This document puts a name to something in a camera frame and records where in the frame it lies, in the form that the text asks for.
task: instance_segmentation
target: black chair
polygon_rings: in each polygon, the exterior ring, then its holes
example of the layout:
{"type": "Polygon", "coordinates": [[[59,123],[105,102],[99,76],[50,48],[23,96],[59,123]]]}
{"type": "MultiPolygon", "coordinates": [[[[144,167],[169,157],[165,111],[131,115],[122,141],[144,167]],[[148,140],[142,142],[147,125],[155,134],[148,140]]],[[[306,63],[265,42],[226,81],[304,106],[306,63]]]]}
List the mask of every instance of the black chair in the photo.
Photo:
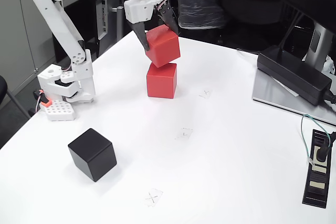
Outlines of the black chair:
{"type": "Polygon", "coordinates": [[[30,119],[28,112],[22,107],[22,105],[15,98],[15,96],[8,90],[7,82],[5,81],[5,79],[2,76],[0,76],[0,104],[3,102],[6,94],[15,103],[15,105],[21,110],[23,115],[25,115],[25,117],[30,119]]]}

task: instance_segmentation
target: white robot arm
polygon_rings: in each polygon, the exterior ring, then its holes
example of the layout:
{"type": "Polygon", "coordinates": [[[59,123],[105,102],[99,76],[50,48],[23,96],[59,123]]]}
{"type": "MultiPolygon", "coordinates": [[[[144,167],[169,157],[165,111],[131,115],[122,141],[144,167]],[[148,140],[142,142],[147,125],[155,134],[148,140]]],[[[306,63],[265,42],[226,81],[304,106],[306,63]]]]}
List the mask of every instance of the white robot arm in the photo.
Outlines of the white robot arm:
{"type": "MultiPolygon", "coordinates": [[[[63,0],[33,0],[50,30],[71,59],[72,71],[62,72],[51,65],[39,74],[41,88],[52,100],[67,102],[91,102],[95,96],[91,53],[85,49],[82,36],[63,9],[63,0]]],[[[149,49],[144,22],[150,20],[153,10],[159,12],[163,21],[178,33],[173,11],[167,0],[129,0],[124,3],[126,18],[145,50],[149,49]]]]}

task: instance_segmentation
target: black power brick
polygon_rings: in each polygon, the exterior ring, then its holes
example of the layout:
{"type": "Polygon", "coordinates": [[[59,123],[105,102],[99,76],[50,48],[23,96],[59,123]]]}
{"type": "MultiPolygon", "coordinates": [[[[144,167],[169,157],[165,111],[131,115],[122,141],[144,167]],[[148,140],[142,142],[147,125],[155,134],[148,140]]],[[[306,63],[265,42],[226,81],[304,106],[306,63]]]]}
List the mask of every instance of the black power brick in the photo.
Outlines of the black power brick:
{"type": "Polygon", "coordinates": [[[299,58],[272,46],[259,53],[258,69],[280,81],[313,105],[330,90],[331,79],[299,58]]]}

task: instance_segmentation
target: red cube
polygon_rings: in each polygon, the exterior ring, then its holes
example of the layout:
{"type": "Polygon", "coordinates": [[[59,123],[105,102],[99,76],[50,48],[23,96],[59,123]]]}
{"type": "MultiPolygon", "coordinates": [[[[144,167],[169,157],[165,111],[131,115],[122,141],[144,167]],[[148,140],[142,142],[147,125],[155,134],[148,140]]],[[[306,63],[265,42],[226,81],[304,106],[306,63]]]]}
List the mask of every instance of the red cube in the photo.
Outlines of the red cube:
{"type": "Polygon", "coordinates": [[[168,63],[157,68],[153,63],[147,73],[147,91],[149,97],[173,99],[177,84],[177,65],[168,63]]]}
{"type": "Polygon", "coordinates": [[[146,36],[150,47],[146,55],[156,67],[162,67],[181,56],[179,37],[166,25],[155,27],[146,36]]]}

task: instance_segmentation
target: power strip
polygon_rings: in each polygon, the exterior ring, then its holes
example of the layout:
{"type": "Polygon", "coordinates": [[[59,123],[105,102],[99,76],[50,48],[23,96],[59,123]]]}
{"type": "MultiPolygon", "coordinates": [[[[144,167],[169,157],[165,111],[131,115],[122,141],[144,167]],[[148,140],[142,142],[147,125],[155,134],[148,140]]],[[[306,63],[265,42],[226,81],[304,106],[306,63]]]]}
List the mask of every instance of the power strip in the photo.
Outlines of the power strip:
{"type": "Polygon", "coordinates": [[[328,140],[325,132],[313,130],[310,157],[314,166],[309,164],[306,187],[302,203],[315,207],[326,208],[329,190],[331,150],[325,162],[317,160],[318,149],[328,140]]]}

